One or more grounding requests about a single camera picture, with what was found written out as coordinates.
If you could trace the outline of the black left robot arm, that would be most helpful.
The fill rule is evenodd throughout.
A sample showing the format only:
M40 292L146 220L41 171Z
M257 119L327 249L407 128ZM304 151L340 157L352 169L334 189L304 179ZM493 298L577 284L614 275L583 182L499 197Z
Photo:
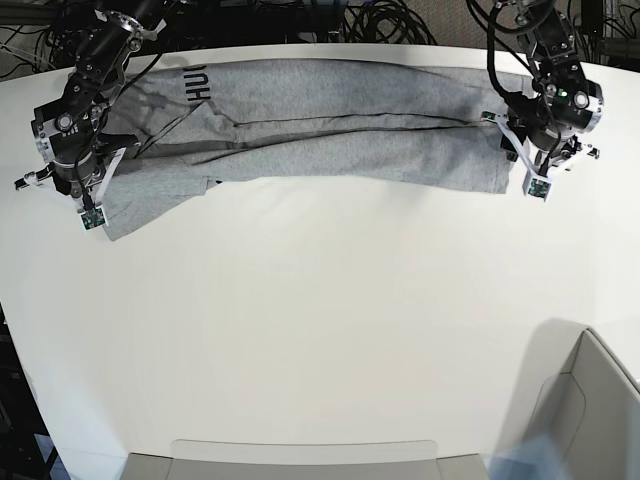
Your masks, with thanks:
M496 34L517 38L526 55L536 96L505 90L495 71ZM600 121L601 86L581 66L571 21L553 1L496 1L487 19L487 66L492 86L508 106L507 125L531 141L544 156L540 175L577 151L576 135Z

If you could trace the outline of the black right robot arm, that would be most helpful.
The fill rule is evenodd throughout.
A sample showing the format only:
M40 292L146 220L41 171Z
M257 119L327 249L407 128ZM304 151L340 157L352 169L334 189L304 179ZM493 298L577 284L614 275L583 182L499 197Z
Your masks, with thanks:
M34 109L31 128L45 168L58 191L74 199L106 175L106 157L135 145L133 134L107 134L111 107L125 87L131 54L157 39L167 1L107 1L98 8L95 32L79 48L75 70L61 97Z

